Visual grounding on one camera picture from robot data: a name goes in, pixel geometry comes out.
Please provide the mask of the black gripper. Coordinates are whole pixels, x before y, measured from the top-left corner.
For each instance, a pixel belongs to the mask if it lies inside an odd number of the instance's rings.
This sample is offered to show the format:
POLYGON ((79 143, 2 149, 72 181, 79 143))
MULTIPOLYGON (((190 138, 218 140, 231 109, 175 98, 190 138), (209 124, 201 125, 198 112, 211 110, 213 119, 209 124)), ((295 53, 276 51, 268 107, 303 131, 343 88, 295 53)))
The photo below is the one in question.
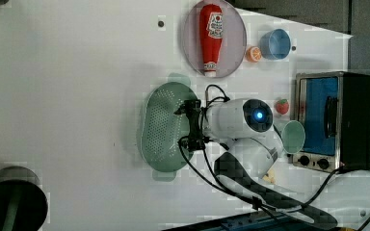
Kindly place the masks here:
POLYGON ((201 107, 201 101, 185 100, 174 114, 178 116, 185 114, 189 122, 189 135, 179 139, 179 148, 189 152, 203 150, 208 143, 208 138, 202 131, 204 109, 201 107))

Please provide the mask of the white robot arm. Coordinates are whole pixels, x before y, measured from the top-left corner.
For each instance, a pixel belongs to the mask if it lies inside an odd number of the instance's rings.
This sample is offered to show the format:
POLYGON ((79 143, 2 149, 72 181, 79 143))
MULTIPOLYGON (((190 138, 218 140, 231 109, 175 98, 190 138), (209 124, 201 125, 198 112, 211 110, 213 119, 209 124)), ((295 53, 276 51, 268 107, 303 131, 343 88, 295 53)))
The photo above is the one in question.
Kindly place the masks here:
POLYGON ((271 215, 281 213, 322 230, 338 226, 337 218, 315 204, 320 191, 301 198, 262 180, 278 158, 302 149, 282 136, 266 102, 228 99, 201 107, 198 99, 192 99, 174 112, 185 115, 189 123, 189 134, 178 141, 181 153, 203 151, 210 141, 225 147, 208 165, 219 190, 271 215))

